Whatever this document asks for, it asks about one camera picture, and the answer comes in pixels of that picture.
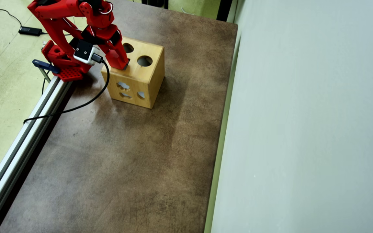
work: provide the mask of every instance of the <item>wooden cube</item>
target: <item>wooden cube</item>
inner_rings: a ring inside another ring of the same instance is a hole
[[[151,109],[165,76],[164,47],[127,37],[122,38],[122,44],[130,62],[124,71],[109,66],[110,97]],[[102,75],[106,81],[105,66]]]

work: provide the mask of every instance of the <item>floor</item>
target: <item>floor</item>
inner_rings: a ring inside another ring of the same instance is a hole
[[[0,0],[0,8],[8,9],[24,26],[42,28],[28,11],[30,0]],[[220,0],[170,0],[169,9],[216,18]],[[71,18],[79,28],[86,26],[84,18]],[[41,95],[43,76],[31,61],[44,61],[40,52],[48,35],[33,37],[18,34],[19,22],[0,11],[0,161],[11,146]]]

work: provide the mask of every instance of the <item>brown table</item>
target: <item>brown table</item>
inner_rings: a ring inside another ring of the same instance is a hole
[[[105,91],[62,115],[0,232],[203,232],[237,25],[125,0],[114,15],[165,47],[154,108]],[[66,109],[99,92],[100,68]]]

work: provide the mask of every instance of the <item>power adapter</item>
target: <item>power adapter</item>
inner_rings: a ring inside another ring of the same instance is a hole
[[[19,28],[18,33],[39,37],[41,34],[43,34],[43,30],[40,28],[21,27]]]

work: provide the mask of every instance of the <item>wall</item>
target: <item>wall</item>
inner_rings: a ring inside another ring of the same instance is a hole
[[[238,3],[212,232],[373,232],[373,1]]]

